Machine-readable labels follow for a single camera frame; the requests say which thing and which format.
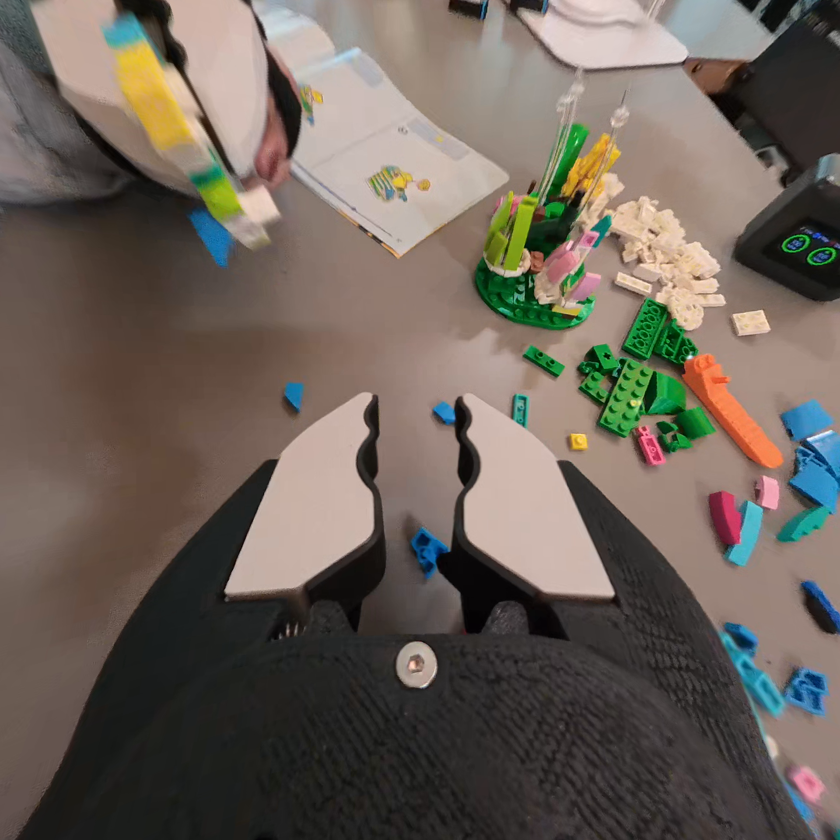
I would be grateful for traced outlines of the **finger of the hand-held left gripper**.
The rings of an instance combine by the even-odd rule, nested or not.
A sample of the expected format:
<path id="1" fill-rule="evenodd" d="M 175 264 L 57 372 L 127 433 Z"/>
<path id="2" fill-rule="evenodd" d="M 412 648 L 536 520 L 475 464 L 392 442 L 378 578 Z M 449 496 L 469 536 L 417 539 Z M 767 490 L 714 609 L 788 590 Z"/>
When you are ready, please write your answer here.
<path id="1" fill-rule="evenodd" d="M 184 175 L 154 152 L 119 89 L 112 52 L 102 33 L 102 26 L 113 22 L 118 12 L 116 4 L 134 11 L 156 43 L 154 2 L 31 3 L 59 94 L 126 171 L 176 193 L 196 196 Z"/>
<path id="2" fill-rule="evenodd" d="M 194 97 L 205 129 L 236 176 L 255 172 L 268 110 L 268 55 L 251 2 L 154 2 L 163 58 Z"/>

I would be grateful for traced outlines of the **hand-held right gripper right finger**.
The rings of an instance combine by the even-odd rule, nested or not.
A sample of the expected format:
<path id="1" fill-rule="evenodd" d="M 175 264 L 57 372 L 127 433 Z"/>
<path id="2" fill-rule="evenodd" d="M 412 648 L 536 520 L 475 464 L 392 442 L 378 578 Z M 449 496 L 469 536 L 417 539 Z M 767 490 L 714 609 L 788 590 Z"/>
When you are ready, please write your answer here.
<path id="1" fill-rule="evenodd" d="M 565 607 L 612 609 L 614 584 L 552 451 L 476 395 L 460 396 L 455 414 L 461 490 L 439 569 L 465 631 L 480 632 L 504 602 L 549 636 L 566 634 Z"/>

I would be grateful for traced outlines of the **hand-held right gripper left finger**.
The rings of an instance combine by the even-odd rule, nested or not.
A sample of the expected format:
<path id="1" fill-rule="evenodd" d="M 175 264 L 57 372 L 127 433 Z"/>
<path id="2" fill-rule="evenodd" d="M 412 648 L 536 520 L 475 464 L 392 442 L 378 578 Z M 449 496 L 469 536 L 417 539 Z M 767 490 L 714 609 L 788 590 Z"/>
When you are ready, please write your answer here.
<path id="1" fill-rule="evenodd" d="M 358 631 L 386 565 L 375 479 L 380 407 L 362 392 L 280 453 L 224 588 L 226 602 L 282 600 L 302 620 L 318 602 Z"/>

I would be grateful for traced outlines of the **striped toy brick fish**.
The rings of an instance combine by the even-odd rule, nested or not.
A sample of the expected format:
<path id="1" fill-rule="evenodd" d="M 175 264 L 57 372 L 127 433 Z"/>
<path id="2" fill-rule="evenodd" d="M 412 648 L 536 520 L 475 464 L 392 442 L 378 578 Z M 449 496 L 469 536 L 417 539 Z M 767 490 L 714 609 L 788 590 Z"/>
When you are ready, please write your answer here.
<path id="1" fill-rule="evenodd" d="M 265 187 L 245 190 L 207 131 L 209 122 L 188 79 L 161 53 L 150 28 L 116 4 L 101 27 L 112 52 L 119 89 L 152 149 L 184 175 L 210 217 L 248 249 L 268 246 L 266 227 L 280 218 Z"/>

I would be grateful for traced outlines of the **grey desk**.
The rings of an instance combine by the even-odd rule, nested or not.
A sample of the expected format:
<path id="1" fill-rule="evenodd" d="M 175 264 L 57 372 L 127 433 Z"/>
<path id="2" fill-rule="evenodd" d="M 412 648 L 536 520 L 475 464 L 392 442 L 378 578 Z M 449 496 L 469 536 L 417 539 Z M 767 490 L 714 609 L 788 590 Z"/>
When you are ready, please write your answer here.
<path id="1" fill-rule="evenodd" d="M 728 304 L 695 341 L 784 453 L 780 505 L 744 568 L 723 559 L 707 498 L 751 496 L 764 470 L 721 431 L 647 469 L 578 392 L 585 352 L 619 351 L 641 303 L 612 285 L 614 238 L 593 254 L 591 318 L 549 333 L 498 318 L 473 287 L 495 197 L 396 259 L 288 183 L 271 246 L 238 250 L 228 269 L 181 203 L 131 193 L 2 214 L 2 838 L 36 808 L 165 566 L 265 460 L 360 392 L 380 398 L 387 540 L 362 634 L 461 633 L 459 594 L 438 574 L 425 581 L 408 543 L 418 526 L 452 543 L 459 446 L 432 409 L 473 393 L 509 415 L 525 392 L 529 430 L 644 532 L 716 627 L 751 629 L 779 686 L 797 666 L 829 679 L 825 716 L 789 708 L 764 727 L 785 763 L 822 778 L 822 813 L 838 823 L 838 636 L 814 623 L 800 589 L 813 580 L 838 604 L 838 516 L 800 542 L 775 538 L 805 508 L 787 484 L 795 448 L 780 414 L 814 398 L 838 428 L 838 306 L 729 261 L 778 186 L 686 73 L 589 76 L 581 119 L 594 136 L 625 90 L 619 201 L 659 200 L 721 262 Z M 736 336 L 730 316 L 760 309 L 771 332 Z M 565 365 L 559 378 L 522 358 L 530 345 Z M 300 414 L 284 404 L 288 382 L 304 384 Z M 587 435 L 587 451 L 569 449 L 571 433 Z"/>

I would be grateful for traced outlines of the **person's left hand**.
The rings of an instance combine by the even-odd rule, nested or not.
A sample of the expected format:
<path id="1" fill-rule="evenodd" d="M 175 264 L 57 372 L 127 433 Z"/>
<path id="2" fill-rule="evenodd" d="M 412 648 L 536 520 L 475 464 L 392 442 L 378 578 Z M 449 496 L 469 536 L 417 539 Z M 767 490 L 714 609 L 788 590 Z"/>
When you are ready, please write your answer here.
<path id="1" fill-rule="evenodd" d="M 284 128 L 269 124 L 255 155 L 255 176 L 268 190 L 275 190 L 289 175 L 288 141 Z"/>

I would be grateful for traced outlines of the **toy brick instruction booklet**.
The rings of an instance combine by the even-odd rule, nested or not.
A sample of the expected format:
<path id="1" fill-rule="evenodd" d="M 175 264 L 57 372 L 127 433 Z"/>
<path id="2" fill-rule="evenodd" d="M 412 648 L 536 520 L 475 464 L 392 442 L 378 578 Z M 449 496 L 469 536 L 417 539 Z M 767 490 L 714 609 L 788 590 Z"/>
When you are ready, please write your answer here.
<path id="1" fill-rule="evenodd" d="M 362 48 L 339 49 L 310 16 L 254 2 L 294 76 L 302 118 L 291 174 L 400 258 L 508 174 L 427 119 Z"/>

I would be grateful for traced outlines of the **pile of green bricks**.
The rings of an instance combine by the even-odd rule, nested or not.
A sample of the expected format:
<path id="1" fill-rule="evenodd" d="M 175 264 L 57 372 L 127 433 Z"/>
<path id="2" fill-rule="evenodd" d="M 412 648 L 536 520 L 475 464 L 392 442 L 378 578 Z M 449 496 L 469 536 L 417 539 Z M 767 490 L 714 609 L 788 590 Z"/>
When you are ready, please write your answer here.
<path id="1" fill-rule="evenodd" d="M 600 407 L 599 428 L 629 438 L 636 427 L 649 426 L 665 454 L 692 448 L 716 433 L 706 411 L 688 405 L 681 377 L 649 365 L 664 361 L 683 371 L 686 360 L 699 353 L 690 333 L 676 325 L 664 306 L 646 300 L 626 334 L 624 356 L 605 343 L 590 348 L 579 365 L 579 390 Z"/>

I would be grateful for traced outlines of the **small green brick plate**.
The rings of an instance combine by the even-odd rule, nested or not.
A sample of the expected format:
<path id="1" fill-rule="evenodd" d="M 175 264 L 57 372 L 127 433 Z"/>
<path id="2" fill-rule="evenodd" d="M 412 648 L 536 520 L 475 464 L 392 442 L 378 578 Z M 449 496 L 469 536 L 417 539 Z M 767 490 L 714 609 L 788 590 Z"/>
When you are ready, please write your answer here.
<path id="1" fill-rule="evenodd" d="M 545 353 L 535 345 L 530 345 L 523 352 L 522 358 L 540 368 L 541 371 L 551 376 L 553 379 L 559 378 L 564 372 L 565 365 L 555 360 L 554 357 Z"/>

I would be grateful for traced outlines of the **magenta curved brick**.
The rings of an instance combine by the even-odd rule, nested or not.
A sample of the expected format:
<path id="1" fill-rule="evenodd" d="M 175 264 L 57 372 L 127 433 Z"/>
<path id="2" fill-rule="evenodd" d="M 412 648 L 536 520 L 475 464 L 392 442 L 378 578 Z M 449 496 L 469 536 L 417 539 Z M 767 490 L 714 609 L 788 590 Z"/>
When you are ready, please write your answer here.
<path id="1" fill-rule="evenodd" d="M 726 490 L 714 491 L 708 496 L 708 507 L 718 540 L 728 547 L 740 544 L 742 514 L 737 498 Z"/>

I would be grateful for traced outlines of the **light blue curved brick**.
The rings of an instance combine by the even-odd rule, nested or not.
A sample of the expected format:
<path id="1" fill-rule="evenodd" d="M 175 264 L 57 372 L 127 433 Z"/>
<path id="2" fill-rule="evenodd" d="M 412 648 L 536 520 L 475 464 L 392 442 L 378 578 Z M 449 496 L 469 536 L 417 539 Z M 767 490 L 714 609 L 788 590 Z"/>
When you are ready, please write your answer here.
<path id="1" fill-rule="evenodd" d="M 739 512 L 742 518 L 739 541 L 728 546 L 723 557 L 730 564 L 743 568 L 748 564 L 760 539 L 764 509 L 746 500 L 741 504 Z"/>

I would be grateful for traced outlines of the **orange toy brick piece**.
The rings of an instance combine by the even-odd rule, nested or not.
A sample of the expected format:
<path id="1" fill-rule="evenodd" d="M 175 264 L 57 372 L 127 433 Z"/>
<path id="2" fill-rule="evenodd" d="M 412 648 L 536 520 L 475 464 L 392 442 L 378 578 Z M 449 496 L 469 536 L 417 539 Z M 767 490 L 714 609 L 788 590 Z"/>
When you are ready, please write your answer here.
<path id="1" fill-rule="evenodd" d="M 766 469 L 783 465 L 779 448 L 730 393 L 730 377 L 714 355 L 703 353 L 687 359 L 682 375 L 700 403 L 753 463 Z"/>

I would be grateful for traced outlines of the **green toy brick plant model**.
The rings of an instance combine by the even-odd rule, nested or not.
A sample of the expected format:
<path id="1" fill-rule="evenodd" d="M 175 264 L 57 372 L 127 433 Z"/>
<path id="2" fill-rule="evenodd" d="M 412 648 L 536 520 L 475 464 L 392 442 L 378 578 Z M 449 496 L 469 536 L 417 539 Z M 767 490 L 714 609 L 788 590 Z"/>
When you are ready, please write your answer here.
<path id="1" fill-rule="evenodd" d="M 587 261 L 613 226 L 606 208 L 623 190 L 613 167 L 629 110 L 623 95 L 610 129 L 584 152 L 590 135 L 578 121 L 584 92 L 578 66 L 557 102 L 559 124 L 541 177 L 522 194 L 500 197 L 490 218 L 475 285 L 489 309 L 516 324 L 563 331 L 595 308 L 602 278 Z"/>

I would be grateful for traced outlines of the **pile of small colourful bricks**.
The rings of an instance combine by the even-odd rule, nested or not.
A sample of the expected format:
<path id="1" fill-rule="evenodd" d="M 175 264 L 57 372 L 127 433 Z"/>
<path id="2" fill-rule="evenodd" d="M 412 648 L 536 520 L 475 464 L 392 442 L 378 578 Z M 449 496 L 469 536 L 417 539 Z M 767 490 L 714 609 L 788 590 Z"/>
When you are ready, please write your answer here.
<path id="1" fill-rule="evenodd" d="M 789 486 L 810 503 L 777 532 L 778 543 L 793 544 L 820 530 L 838 511 L 838 433 L 823 406 L 810 400 L 780 415 L 784 430 L 793 443 L 794 471 Z M 788 708 L 814 717 L 825 714 L 830 696 L 824 674 L 800 667 L 782 689 L 761 668 L 755 658 L 759 639 L 744 625 L 726 623 L 721 639 L 729 652 L 749 701 L 773 718 Z"/>

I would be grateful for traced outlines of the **pile of white bricks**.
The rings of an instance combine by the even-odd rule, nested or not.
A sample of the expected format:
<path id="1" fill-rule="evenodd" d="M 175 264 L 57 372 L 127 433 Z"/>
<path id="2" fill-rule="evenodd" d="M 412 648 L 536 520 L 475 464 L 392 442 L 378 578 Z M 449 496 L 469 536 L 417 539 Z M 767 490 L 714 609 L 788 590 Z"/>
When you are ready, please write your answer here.
<path id="1" fill-rule="evenodd" d="M 611 223 L 608 235 L 622 264 L 612 285 L 664 306 L 686 332 L 698 330 L 706 310 L 726 304 L 719 260 L 701 242 L 689 241 L 675 213 L 658 200 L 641 196 L 611 206 L 623 188 L 615 174 L 606 173 L 581 218 L 585 229 Z"/>

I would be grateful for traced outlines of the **white plastic base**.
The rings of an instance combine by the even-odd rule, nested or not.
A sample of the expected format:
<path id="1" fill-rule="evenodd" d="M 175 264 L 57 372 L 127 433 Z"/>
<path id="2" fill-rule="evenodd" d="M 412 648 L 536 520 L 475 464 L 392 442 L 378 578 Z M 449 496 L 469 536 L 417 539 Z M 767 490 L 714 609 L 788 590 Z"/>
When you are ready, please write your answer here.
<path id="1" fill-rule="evenodd" d="M 584 71 L 673 67 L 688 49 L 658 22 L 661 1 L 510 2 L 560 63 Z"/>

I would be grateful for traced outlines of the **black cube with round displays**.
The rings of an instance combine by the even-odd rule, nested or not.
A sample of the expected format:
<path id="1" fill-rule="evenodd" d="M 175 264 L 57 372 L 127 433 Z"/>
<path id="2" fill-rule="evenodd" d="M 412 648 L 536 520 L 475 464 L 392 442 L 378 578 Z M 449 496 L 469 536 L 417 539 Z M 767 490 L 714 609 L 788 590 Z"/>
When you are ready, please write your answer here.
<path id="1" fill-rule="evenodd" d="M 775 197 L 732 257 L 810 300 L 839 299 L 839 154 L 823 156 Z"/>

